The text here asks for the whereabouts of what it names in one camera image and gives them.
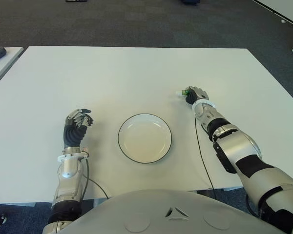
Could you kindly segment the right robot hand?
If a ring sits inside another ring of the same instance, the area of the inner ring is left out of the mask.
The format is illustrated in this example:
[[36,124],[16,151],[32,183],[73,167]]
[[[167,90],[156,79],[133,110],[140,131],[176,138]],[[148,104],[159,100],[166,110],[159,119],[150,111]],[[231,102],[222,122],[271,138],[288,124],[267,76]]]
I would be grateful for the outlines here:
[[196,86],[189,86],[185,89],[186,93],[186,102],[188,104],[193,104],[196,101],[200,99],[206,99],[209,100],[209,96],[205,91],[203,91],[201,88],[198,88]]

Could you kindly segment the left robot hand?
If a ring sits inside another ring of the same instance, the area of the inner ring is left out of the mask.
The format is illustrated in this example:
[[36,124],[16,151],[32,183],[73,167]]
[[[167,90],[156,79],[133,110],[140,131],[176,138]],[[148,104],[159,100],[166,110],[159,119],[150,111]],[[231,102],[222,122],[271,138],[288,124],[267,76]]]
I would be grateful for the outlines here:
[[94,122],[90,113],[89,109],[76,109],[66,117],[63,130],[64,148],[80,146],[88,127]]

